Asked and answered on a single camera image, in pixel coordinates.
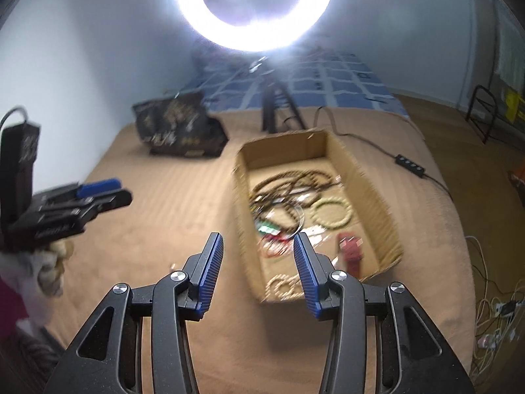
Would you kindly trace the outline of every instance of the wooden floor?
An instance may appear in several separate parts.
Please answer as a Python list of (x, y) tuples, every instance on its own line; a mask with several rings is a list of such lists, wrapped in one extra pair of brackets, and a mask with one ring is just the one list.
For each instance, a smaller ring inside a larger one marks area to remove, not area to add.
[[(525, 154), (494, 141), (483, 145), (455, 109), (416, 98), (398, 98), (426, 138), (452, 194), (465, 235), (474, 235), (481, 242), (488, 278), (494, 280), (502, 292), (513, 292), (516, 282), (525, 278), (525, 209), (507, 172), (519, 167)], [(469, 250), (472, 264), (483, 272), (476, 247), (469, 244)], [(484, 296), (485, 282), (476, 270), (473, 273), (479, 301)], [(500, 294), (494, 284), (489, 283), (487, 298), (491, 300), (495, 296), (505, 302), (511, 295)], [(487, 333), (494, 331), (497, 323), (495, 321)], [(521, 333), (525, 339), (524, 328), (525, 319), (516, 328), (514, 341), (504, 341), (492, 369), (486, 372), (488, 379), (477, 388), (478, 392), (499, 392), (497, 387), (507, 374), (503, 368), (508, 371), (509, 366), (516, 364), (517, 355), (513, 356), (518, 354), (516, 347), (523, 348), (523, 342), (517, 338)]]

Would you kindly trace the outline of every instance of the black metal rack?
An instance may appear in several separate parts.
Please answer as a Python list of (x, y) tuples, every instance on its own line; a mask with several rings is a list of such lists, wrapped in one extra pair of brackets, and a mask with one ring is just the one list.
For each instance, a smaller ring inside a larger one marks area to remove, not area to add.
[[(479, 98), (478, 97), (478, 92), (480, 90), (482, 90), (485, 93), (487, 93), (489, 95), (489, 97), (492, 99), (493, 103), (487, 102), (487, 101), (483, 100), (482, 98)], [(492, 119), (490, 120), (489, 127), (488, 127), (487, 131), (484, 131), (481, 128), (480, 123), (477, 120), (475, 120), (474, 118), (472, 118), (472, 109), (473, 109), (474, 104), (476, 102), (478, 102), (489, 114), (492, 115)], [(470, 103), (468, 105), (468, 111), (467, 111), (467, 115), (465, 117), (465, 120), (466, 121), (471, 121), (473, 123), (473, 125), (476, 126), (476, 128), (481, 132), (481, 134), (483, 135), (482, 142), (484, 144), (487, 143), (489, 138), (493, 138), (490, 135), (490, 132), (492, 132), (492, 129), (493, 129), (494, 124), (495, 124), (495, 120), (498, 117), (498, 115), (499, 115), (499, 107), (498, 107), (497, 99), (495, 98), (495, 96), (492, 94), (492, 92), (490, 90), (488, 90), (486, 87), (482, 86), (481, 84), (478, 84), (476, 86), (476, 88), (474, 88), (474, 92), (472, 93), (471, 101), (470, 101)]]

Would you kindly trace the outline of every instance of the jewelry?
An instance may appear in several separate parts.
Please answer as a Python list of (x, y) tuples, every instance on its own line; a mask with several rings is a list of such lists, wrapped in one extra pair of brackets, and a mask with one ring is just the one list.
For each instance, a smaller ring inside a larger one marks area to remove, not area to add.
[(280, 257), (292, 251), (293, 243), (282, 235), (264, 235), (257, 247), (265, 258)]
[[(321, 206), (324, 206), (326, 204), (339, 204), (340, 206), (345, 208), (345, 211), (346, 211), (345, 217), (335, 222), (324, 221), (323, 219), (319, 218), (317, 211), (319, 210)], [(346, 201), (344, 198), (338, 198), (338, 197), (320, 198), (314, 204), (312, 204), (311, 209), (312, 209), (312, 220), (314, 220), (316, 223), (318, 223), (319, 225), (329, 230), (336, 230), (336, 229), (342, 228), (348, 222), (350, 222), (350, 219), (352, 218), (352, 215), (353, 215), (353, 209), (350, 203)]]
[[(280, 182), (269, 190), (263, 190), (272, 182)], [(321, 198), (321, 191), (334, 184), (333, 176), (320, 170), (290, 170), (278, 173), (257, 184), (250, 194), (250, 209), (255, 219), (261, 222), (269, 222), (287, 233), (293, 233), (292, 236), (301, 230), (304, 223), (301, 223), (302, 208), (308, 208)], [(301, 200), (294, 197), (296, 194), (314, 192), (310, 200)], [(291, 226), (283, 226), (270, 218), (266, 213), (275, 206), (282, 206), (288, 216), (294, 221)]]
[[(284, 293), (281, 292), (280, 288), (286, 285), (289, 287), (288, 290)], [(304, 297), (304, 292), (297, 292), (297, 289), (302, 290), (301, 280), (298, 274), (292, 277), (285, 274), (277, 274), (267, 283), (264, 299), (268, 299), (272, 291), (279, 300), (294, 300)]]

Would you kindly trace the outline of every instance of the bed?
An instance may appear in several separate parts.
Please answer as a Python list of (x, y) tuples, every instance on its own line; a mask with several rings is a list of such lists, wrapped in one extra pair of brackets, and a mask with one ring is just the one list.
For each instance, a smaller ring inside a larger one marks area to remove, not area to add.
[[(231, 55), (220, 49), (198, 59), (201, 73), (181, 93), (202, 91), (212, 113), (261, 107), (260, 73), (249, 72), (255, 56)], [(352, 107), (408, 117), (401, 102), (355, 54), (292, 46), (268, 60), (278, 69), (297, 106)]]
[[(302, 108), (312, 125), (314, 108)], [(338, 129), (354, 132), (427, 168), (439, 170), (421, 133), (397, 114), (333, 108)], [(133, 125), (125, 127), (89, 176), (117, 176), (133, 191), (129, 208), (99, 216), (75, 239), (65, 293), (48, 329), (64, 345), (73, 339), (116, 283), (156, 283), (200, 252), (210, 231), (224, 236), (225, 254), (210, 311), (188, 324), (191, 353), (203, 393), (315, 393), (326, 358), (329, 322), (317, 322), (303, 301), (259, 304), (250, 293), (239, 256), (230, 176), (237, 150), (260, 137), (256, 111), (221, 112), (230, 142), (218, 159), (150, 156)], [(319, 127), (330, 128), (321, 116)], [(397, 223), (405, 254), (372, 283), (402, 281), (426, 309), (469, 370), (474, 339), (474, 289), (461, 223), (450, 198), (385, 155), (353, 138), (354, 154)], [(143, 392), (152, 393), (148, 322), (143, 337)], [(368, 322), (366, 392), (374, 392), (375, 336)]]

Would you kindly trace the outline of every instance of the tripod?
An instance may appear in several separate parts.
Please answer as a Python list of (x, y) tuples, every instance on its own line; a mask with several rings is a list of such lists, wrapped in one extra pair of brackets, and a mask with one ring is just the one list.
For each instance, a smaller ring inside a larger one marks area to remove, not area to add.
[(277, 133), (276, 112), (284, 105), (290, 108), (293, 114), (290, 118), (296, 119), (301, 130), (308, 129), (286, 85), (283, 81), (279, 80), (276, 70), (268, 65), (267, 60), (268, 58), (266, 56), (261, 57), (250, 66), (250, 73), (261, 70), (262, 131)]

